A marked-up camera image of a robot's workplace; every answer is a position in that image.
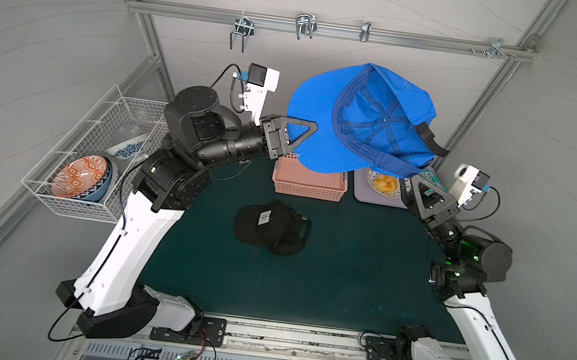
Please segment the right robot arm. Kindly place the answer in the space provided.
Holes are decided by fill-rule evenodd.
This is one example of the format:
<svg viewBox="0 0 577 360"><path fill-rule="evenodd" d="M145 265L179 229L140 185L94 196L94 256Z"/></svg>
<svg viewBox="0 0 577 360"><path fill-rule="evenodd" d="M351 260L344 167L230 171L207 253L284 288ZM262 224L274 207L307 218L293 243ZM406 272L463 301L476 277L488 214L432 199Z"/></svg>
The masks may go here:
<svg viewBox="0 0 577 360"><path fill-rule="evenodd" d="M404 179L403 204L424 225L445 261L432 261L432 294L446 308L473 360L516 360L498 325L485 284L506 279L513 253L494 234L462 226L460 204L421 175ZM394 360L452 360L425 326L405 326L395 338Z"/></svg>

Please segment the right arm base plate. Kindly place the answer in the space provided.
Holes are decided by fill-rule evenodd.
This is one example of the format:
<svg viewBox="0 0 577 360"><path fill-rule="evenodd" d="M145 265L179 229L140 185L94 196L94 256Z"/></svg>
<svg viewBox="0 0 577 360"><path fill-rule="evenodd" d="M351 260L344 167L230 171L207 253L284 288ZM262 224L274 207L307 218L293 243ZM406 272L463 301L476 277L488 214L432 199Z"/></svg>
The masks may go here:
<svg viewBox="0 0 577 360"><path fill-rule="evenodd" d="M376 333L365 333L360 339L367 360L412 360L409 347L402 337L386 338Z"/></svg>

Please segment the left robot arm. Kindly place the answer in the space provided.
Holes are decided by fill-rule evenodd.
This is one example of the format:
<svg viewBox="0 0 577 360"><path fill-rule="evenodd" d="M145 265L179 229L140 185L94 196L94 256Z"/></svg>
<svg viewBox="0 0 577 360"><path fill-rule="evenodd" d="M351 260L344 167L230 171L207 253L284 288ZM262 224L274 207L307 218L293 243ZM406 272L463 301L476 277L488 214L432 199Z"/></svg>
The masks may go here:
<svg viewBox="0 0 577 360"><path fill-rule="evenodd" d="M202 310L141 283L143 268L210 186L211 168L261 156L278 159L317 131L312 121L282 115L242 123L206 86L180 91L164 116L169 131L161 146L122 177L132 191L120 196L124 207L107 242L85 273L56 289L66 309L79 311L76 325L87 339L127 338L152 326L194 340Z"/></svg>

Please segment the black baseball cap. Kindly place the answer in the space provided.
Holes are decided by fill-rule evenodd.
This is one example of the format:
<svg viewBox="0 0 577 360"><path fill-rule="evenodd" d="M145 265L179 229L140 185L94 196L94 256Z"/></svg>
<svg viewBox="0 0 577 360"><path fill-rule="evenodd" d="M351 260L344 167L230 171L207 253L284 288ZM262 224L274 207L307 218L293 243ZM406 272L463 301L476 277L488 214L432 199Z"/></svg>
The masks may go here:
<svg viewBox="0 0 577 360"><path fill-rule="evenodd" d="M283 257L304 251L312 228L311 219L276 200L241 208L234 220L233 233L240 242Z"/></svg>

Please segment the blue baseball cap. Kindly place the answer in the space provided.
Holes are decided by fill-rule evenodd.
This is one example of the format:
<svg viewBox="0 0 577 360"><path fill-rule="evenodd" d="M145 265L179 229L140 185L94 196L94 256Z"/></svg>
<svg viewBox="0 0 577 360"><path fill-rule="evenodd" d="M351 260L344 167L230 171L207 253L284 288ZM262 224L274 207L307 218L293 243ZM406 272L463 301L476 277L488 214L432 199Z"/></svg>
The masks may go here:
<svg viewBox="0 0 577 360"><path fill-rule="evenodd" d="M368 63L311 77L292 95L288 116L318 124L294 150L312 172L372 168L409 178L448 155L430 128L435 110L425 90Z"/></svg>

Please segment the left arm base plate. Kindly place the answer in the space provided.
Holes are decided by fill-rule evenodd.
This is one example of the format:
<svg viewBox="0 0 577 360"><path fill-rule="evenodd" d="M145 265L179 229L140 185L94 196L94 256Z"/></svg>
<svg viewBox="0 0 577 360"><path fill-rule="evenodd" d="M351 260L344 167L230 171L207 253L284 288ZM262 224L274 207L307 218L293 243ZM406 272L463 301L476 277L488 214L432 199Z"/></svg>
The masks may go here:
<svg viewBox="0 0 577 360"><path fill-rule="evenodd" d="M224 342L228 321L226 319L197 315L183 330L152 328L150 339L152 341L165 341L167 343L181 343L201 346L202 340L209 340L211 345L221 347Z"/></svg>

